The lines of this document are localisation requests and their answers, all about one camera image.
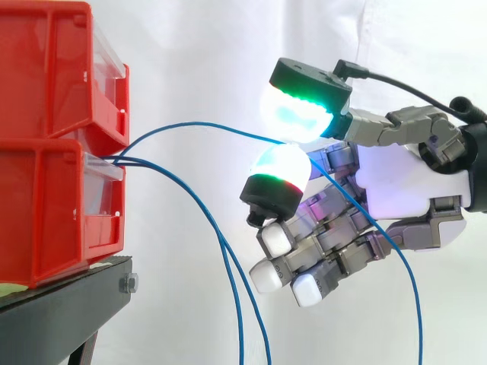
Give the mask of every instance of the blue cable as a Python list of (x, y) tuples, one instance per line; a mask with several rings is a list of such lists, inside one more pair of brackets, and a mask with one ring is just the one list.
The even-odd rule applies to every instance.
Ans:
[[(264, 327), (262, 317), (260, 316), (259, 308), (257, 306), (255, 297), (253, 296), (249, 282), (247, 281), (247, 278), (245, 277), (244, 270), (240, 266), (240, 263), (238, 262), (238, 259), (237, 259), (236, 255), (234, 254), (234, 251), (231, 249), (230, 245), (228, 244), (228, 241), (224, 238), (223, 233), (221, 232), (221, 230), (218, 227), (215, 219), (212, 217), (211, 213), (209, 212), (209, 210), (207, 209), (205, 204), (201, 201), (201, 199), (198, 197), (198, 195), (193, 190), (191, 190), (191, 188), (184, 181), (182, 181), (182, 179), (180, 179), (179, 177), (177, 177), (176, 175), (174, 175), (170, 171), (164, 169), (163, 167), (156, 165), (155, 163), (152, 163), (152, 162), (147, 161), (147, 160), (139, 159), (139, 158), (134, 158), (134, 157), (106, 156), (106, 157), (103, 157), (103, 159), (105, 159), (105, 160), (118, 159), (118, 160), (124, 160), (124, 161), (131, 161), (131, 162), (135, 162), (135, 163), (119, 163), (119, 166), (147, 167), (147, 168), (150, 168), (152, 170), (155, 170), (155, 171), (165, 175), (166, 177), (170, 178), (171, 180), (173, 180), (177, 185), (181, 186), (186, 192), (188, 192), (189, 195), (191, 195), (191, 197), (196, 201), (198, 206), (201, 208), (201, 210), (203, 211), (203, 214), (206, 216), (206, 218), (208, 219), (210, 224), (213, 226), (213, 228), (217, 234), (218, 241), (220, 243), (221, 254), (223, 255), (225, 268), (226, 268), (227, 274), (228, 274), (228, 279), (230, 280), (230, 283), (231, 283), (231, 288), (232, 288), (232, 291), (234, 294), (235, 306), (237, 309), (237, 321), (238, 321), (238, 329), (239, 329), (239, 331), (238, 331), (238, 335), (239, 335), (239, 364), (244, 365), (244, 323), (243, 323), (243, 317), (242, 317), (242, 309), (240, 306), (240, 299), (238, 296), (237, 285), (235, 284), (235, 279), (234, 279), (234, 276), (231, 272), (230, 263), (228, 261), (227, 252), (225, 250), (227, 250), (230, 253), (231, 258), (232, 258), (235, 266), (237, 267), (237, 270), (238, 270), (240, 276), (242, 277), (243, 284), (245, 285), (245, 288), (247, 289), (247, 293), (249, 294), (250, 301), (252, 302), (254, 311), (256, 313), (257, 321), (259, 322), (259, 325), (261, 326), (261, 330), (263, 331), (263, 335), (265, 335), (265, 338), (267, 338), (267, 333), (266, 333), (266, 329)], [(268, 361), (268, 364), (270, 365), (272, 363), (272, 361), (271, 361), (271, 357), (270, 357), (269, 341), (266, 341), (266, 353), (267, 353), (267, 361)]]
[[(150, 132), (145, 133), (141, 137), (137, 138), (133, 143), (131, 143), (125, 150), (123, 150), (120, 153), (120, 156), (125, 155), (128, 151), (130, 151), (132, 148), (134, 148), (139, 142), (143, 141), (147, 137), (150, 137), (151, 135), (155, 135), (156, 133), (167, 131), (169, 129), (175, 129), (179, 127), (187, 127), (191, 125), (200, 125), (200, 126), (205, 126), (205, 127), (212, 127), (212, 128), (217, 128), (217, 129), (223, 129), (228, 132), (235, 133), (237, 135), (242, 135), (244, 137), (256, 139), (258, 141), (264, 141), (264, 142), (270, 142), (273, 144), (282, 144), (284, 142), (282, 141), (277, 141), (275, 139), (263, 137), (261, 135), (254, 135), (252, 133), (247, 133), (243, 131), (239, 131), (238, 129), (233, 129), (230, 127), (227, 127), (225, 125), (220, 125), (216, 123), (210, 123), (210, 122), (184, 122), (184, 123), (176, 123), (176, 124), (171, 124), (171, 125), (166, 125), (164, 127), (160, 127), (157, 129), (154, 129)], [(414, 292), (415, 296), (415, 304), (416, 304), (416, 314), (418, 316), (418, 330), (419, 330), (419, 361), (418, 364), (422, 365), (423, 361), (423, 325), (422, 325), (422, 314), (421, 314), (421, 305), (419, 302), (419, 292), (418, 292), (418, 286), (416, 285), (416, 280), (414, 277), (414, 274), (412, 273), (411, 266), (409, 265), (406, 257), (403, 255), (401, 252), (400, 248), (396, 243), (390, 238), (390, 236), (387, 234), (387, 232), (379, 225), (378, 222), (376, 222), (375, 219), (372, 218), (372, 216), (369, 215), (369, 213), (359, 204), (356, 202), (356, 200), (353, 199), (353, 197), (350, 196), (350, 194), (345, 191), (340, 184), (338, 184), (324, 169), (320, 167), (320, 165), (314, 161), (312, 158), (310, 158), (311, 163), (371, 222), (371, 224), (379, 230), (380, 233), (384, 235), (386, 238), (387, 242), (397, 251), (397, 254), (403, 261), (403, 264), (406, 267), (406, 270), (408, 271), (409, 278), (411, 280), (411, 285), (412, 285), (412, 290)]]
[[(129, 152), (130, 150), (132, 150), (132, 148), (134, 148), (134, 146), (136, 144), (138, 144), (139, 142), (142, 142), (147, 137), (150, 137), (152, 135), (155, 135), (156, 133), (164, 132), (164, 131), (167, 131), (169, 129), (175, 129), (175, 128), (179, 128), (179, 127), (189, 127), (189, 126), (194, 126), (194, 125), (200, 125), (200, 126), (204, 126), (204, 127), (213, 127), (213, 128), (217, 128), (217, 129), (223, 129), (223, 130), (228, 131), (228, 132), (236, 133), (236, 134), (242, 135), (244, 137), (249, 137), (249, 138), (253, 138), (253, 139), (259, 139), (260, 141), (264, 141), (264, 142), (282, 143), (280, 141), (276, 141), (275, 139), (263, 137), (263, 136), (260, 136), (260, 135), (253, 135), (252, 133), (242, 132), (242, 131), (239, 131), (238, 129), (233, 129), (233, 128), (230, 128), (230, 127), (227, 127), (227, 126), (221, 125), (221, 124), (210, 123), (210, 122), (184, 122), (184, 123), (177, 123), (177, 124), (166, 125), (164, 127), (160, 127), (160, 128), (154, 129), (153, 131), (147, 132), (144, 135), (141, 135), (139, 138), (137, 138), (135, 141), (133, 141), (125, 150), (123, 150), (122, 152), (120, 152), (120, 156), (125, 156), (127, 154), (127, 152)], [(116, 165), (117, 162), (118, 162), (118, 160), (119, 160), (118, 158), (115, 159), (113, 163)]]

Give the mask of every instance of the green led light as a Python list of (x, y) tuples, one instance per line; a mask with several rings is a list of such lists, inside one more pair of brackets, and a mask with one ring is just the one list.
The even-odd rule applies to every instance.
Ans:
[(303, 192), (311, 175), (311, 162), (297, 145), (279, 144), (259, 157), (250, 171), (250, 175), (257, 174), (285, 180)]
[(272, 85), (263, 95), (261, 111), (273, 135), (301, 143), (318, 139), (333, 119), (323, 105), (292, 97)]

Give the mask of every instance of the red storage bin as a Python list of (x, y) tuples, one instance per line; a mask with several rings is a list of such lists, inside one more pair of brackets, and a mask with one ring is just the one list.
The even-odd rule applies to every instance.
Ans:
[(0, 1), (0, 138), (129, 143), (129, 70), (84, 2)]
[(123, 249), (129, 69), (83, 2), (0, 1), (0, 283)]
[(0, 139), (0, 283), (36, 287), (123, 249), (125, 170), (67, 139)]

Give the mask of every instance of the white backdrop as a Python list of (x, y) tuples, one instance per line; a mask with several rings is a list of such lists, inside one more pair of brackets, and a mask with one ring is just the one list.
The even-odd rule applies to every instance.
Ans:
[[(332, 69), (358, 60), (447, 102), (485, 106), (485, 11), (476, 0), (92, 0), (94, 14), (131, 68), (131, 136), (190, 120), (265, 133), (259, 98), (287, 56)], [(411, 103), (376, 81), (355, 82), (352, 106), (385, 113)], [(263, 257), (238, 199), (266, 148), (225, 132), (166, 132), (132, 156), (183, 177), (209, 206), (246, 271)], [(218, 241), (196, 204), (153, 171), (128, 173), (126, 249), (140, 286), (101, 330), (93, 364), (237, 363), (237, 321)], [(407, 254), (422, 298), (424, 364), (487, 363), (487, 217), (440, 252)], [(244, 287), (239, 285), (244, 298)], [(412, 289), (397, 255), (342, 281), (300, 309), (289, 288), (256, 295), (274, 364), (414, 364)], [(265, 364), (243, 299), (246, 356)]]

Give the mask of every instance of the black metal stand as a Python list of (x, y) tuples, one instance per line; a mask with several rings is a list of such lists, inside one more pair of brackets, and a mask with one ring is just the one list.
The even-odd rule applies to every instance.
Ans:
[(89, 365), (98, 329), (129, 301), (130, 257), (0, 298), (0, 364)]
[(97, 343), (98, 332), (95, 332), (85, 343), (83, 343), (69, 357), (68, 365), (91, 365), (94, 346)]

